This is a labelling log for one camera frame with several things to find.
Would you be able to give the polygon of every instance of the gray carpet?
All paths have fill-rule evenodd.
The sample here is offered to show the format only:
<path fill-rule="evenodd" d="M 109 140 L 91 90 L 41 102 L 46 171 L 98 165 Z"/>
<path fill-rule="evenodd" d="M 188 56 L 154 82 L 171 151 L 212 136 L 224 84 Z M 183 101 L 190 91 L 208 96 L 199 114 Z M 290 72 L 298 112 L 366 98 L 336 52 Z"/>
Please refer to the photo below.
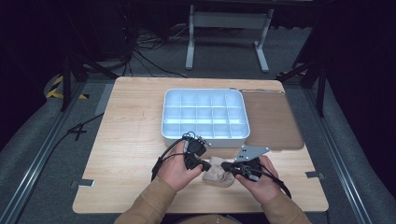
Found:
<path fill-rule="evenodd" d="M 168 71 L 188 77 L 274 79 L 279 72 L 289 71 L 309 29 L 271 29 L 264 44 L 264 53 L 270 72 L 261 72 L 252 40 L 260 35 L 255 31 L 243 31 L 230 35 L 217 30 L 203 30 L 196 36 L 196 51 L 192 71 L 184 69 L 187 41 L 179 39 L 160 49 L 142 51 L 152 62 Z M 131 60 L 133 76 L 177 77 L 166 74 L 139 56 Z M 123 68 L 115 71 L 122 74 Z M 126 69 L 125 76 L 130 76 Z M 100 114 L 106 107 L 111 91 L 110 80 L 102 75 L 91 75 L 82 93 L 88 100 L 77 100 L 60 131 L 60 139 L 67 130 Z M 329 212 L 307 213 L 313 223 L 359 223 L 353 212 L 340 178 L 329 156 L 329 149 L 317 122 L 316 111 L 309 106 L 304 91 L 299 86 L 285 85 L 290 105 L 304 136 L 309 153 L 317 171 L 323 173 L 322 187 L 329 201 Z M 62 100 L 51 98 L 40 108 L 11 139 L 0 154 L 0 211 L 6 209 L 13 192 L 17 189 L 24 172 L 50 131 L 59 114 Z M 378 180 L 361 151 L 329 85 L 325 96 L 325 121 L 340 149 L 347 168 L 354 179 L 361 199 L 368 208 L 373 223 L 394 223 L 396 202 Z M 26 204 L 19 223 L 112 223 L 118 214 L 78 215 L 72 210 L 77 190 L 71 189 L 73 180 L 81 179 L 101 118 L 84 125 L 83 133 L 76 141 L 69 134 L 52 153 L 35 190 Z"/>

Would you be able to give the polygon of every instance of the person's right hand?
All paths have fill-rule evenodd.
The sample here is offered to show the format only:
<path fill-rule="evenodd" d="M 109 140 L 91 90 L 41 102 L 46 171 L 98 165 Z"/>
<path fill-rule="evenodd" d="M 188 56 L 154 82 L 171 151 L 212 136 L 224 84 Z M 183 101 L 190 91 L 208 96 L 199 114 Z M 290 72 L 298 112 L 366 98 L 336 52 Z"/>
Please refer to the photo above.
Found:
<path fill-rule="evenodd" d="M 260 164 L 265 166 L 276 178 L 278 178 L 277 171 L 274 165 L 266 156 L 260 156 Z M 241 175 L 235 177 L 245 188 L 247 188 L 257 202 L 264 204 L 273 199 L 280 193 L 280 186 L 275 183 L 270 177 L 262 175 L 257 182 L 253 182 L 244 178 Z"/>

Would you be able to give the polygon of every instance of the white sorting tray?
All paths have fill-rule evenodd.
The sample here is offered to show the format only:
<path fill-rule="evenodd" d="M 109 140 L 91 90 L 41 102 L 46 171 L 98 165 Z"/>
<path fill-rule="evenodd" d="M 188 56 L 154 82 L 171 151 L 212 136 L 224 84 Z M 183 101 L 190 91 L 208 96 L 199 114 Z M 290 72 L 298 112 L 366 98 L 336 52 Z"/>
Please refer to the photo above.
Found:
<path fill-rule="evenodd" d="M 241 147 L 250 135 L 244 99 L 233 89 L 171 89 L 164 96 L 162 133 L 169 147 L 183 133 L 211 147 Z"/>

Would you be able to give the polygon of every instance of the tan sleeve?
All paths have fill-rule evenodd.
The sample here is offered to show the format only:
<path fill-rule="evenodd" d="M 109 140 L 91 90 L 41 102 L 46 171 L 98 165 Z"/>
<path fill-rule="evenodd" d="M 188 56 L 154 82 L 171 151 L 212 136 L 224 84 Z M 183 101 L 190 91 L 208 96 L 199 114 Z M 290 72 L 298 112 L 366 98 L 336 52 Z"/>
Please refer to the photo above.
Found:
<path fill-rule="evenodd" d="M 262 204 L 262 211 L 271 224 L 311 223 L 301 208 L 284 193 L 278 193 L 271 201 Z"/>
<path fill-rule="evenodd" d="M 171 186 L 157 176 L 115 223 L 160 223 L 176 194 Z"/>

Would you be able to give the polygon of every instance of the metal leg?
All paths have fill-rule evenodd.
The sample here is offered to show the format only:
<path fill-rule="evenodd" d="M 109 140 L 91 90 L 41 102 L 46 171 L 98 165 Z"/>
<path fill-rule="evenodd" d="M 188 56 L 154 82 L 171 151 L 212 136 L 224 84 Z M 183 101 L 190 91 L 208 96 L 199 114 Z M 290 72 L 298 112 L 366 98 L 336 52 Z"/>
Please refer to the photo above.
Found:
<path fill-rule="evenodd" d="M 270 26 L 273 13 L 274 13 L 273 9 L 268 10 L 265 22 L 262 26 L 262 37 L 260 38 L 260 41 L 254 42 L 257 57 L 259 58 L 259 62 L 260 62 L 260 67 L 262 68 L 262 71 L 264 73 L 268 73 L 269 68 L 268 68 L 267 61 L 265 60 L 264 52 L 262 51 L 262 46 L 264 45 L 264 40 L 265 40 L 265 37 L 267 36 L 268 28 Z"/>
<path fill-rule="evenodd" d="M 189 23 L 189 46 L 187 48 L 187 59 L 186 59 L 186 69 L 192 69 L 192 63 L 194 61 L 194 6 L 190 6 L 190 23 Z"/>

